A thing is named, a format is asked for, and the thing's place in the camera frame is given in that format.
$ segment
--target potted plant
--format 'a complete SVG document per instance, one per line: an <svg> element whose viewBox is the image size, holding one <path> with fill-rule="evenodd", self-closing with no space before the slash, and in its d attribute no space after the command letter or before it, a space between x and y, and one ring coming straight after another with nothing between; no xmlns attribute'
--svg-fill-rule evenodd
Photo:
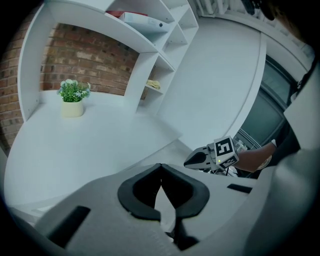
<svg viewBox="0 0 320 256"><path fill-rule="evenodd" d="M90 83L67 79L61 82L57 94L62 97L61 114L65 118L80 117L84 113L83 98L90 95Z"/></svg>

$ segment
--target window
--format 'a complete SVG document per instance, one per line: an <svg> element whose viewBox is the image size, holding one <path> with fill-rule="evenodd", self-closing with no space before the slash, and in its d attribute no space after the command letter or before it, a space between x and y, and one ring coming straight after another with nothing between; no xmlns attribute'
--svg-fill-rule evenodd
<svg viewBox="0 0 320 256"><path fill-rule="evenodd" d="M275 60L266 56L259 92L236 136L243 138L245 134L249 141L260 146L274 139L286 122L283 113L296 85L297 82Z"/></svg>

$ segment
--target green leaves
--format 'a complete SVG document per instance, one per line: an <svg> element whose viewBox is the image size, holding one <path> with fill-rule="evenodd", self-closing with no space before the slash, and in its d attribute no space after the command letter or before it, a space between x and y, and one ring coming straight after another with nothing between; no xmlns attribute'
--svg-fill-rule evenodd
<svg viewBox="0 0 320 256"><path fill-rule="evenodd" d="M61 87L57 91L64 102L79 102L90 95L89 83L78 83L76 80L67 79L61 82Z"/></svg>

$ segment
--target white shelf unit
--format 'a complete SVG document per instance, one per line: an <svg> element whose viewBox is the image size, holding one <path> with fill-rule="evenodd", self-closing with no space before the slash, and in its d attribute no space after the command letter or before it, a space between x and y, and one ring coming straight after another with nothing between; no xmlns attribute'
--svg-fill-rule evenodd
<svg viewBox="0 0 320 256"><path fill-rule="evenodd" d="M108 11L128 11L147 14L148 17L169 24L171 27L176 21L167 6L161 0L115 0L107 9ZM166 42L169 32L142 33L157 49L161 49Z"/></svg>
<svg viewBox="0 0 320 256"><path fill-rule="evenodd" d="M174 9L176 7L189 5L188 0L162 0L162 2L169 8Z"/></svg>
<svg viewBox="0 0 320 256"><path fill-rule="evenodd" d="M182 18L179 20L179 26L182 29L188 43L191 43L192 39L197 33L198 23L190 8L184 13Z"/></svg>
<svg viewBox="0 0 320 256"><path fill-rule="evenodd" d="M166 33L142 35L133 27L106 11L131 11L170 24ZM40 102L39 80L43 49L55 23L83 27L111 37L139 54L131 73L124 97L108 95L106 102L125 107L135 113L141 107L140 98L146 81L155 65L154 80L161 89L149 89L143 107L156 115L197 29L197 21L187 0L47 0L40 7L26 33L21 49L18 69L18 94L21 112L26 122ZM103 95L92 93L102 102Z"/></svg>
<svg viewBox="0 0 320 256"><path fill-rule="evenodd" d="M168 61L177 69L186 54L188 46L188 41L177 24L162 50Z"/></svg>
<svg viewBox="0 0 320 256"><path fill-rule="evenodd" d="M158 55L153 66L152 80L160 83L160 89L155 89L147 84L144 86L150 88L144 100L139 100L137 111L138 113L155 115L162 103L162 100L171 84L175 75L175 69L162 56Z"/></svg>

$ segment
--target curved desk surface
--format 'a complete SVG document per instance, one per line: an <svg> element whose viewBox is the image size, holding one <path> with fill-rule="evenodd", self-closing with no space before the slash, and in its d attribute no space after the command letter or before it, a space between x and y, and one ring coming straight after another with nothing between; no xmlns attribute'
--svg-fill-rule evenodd
<svg viewBox="0 0 320 256"><path fill-rule="evenodd" d="M59 198L84 184L129 168L180 134L153 116L89 105L62 118L59 104L40 104L21 127L4 178L8 206Z"/></svg>

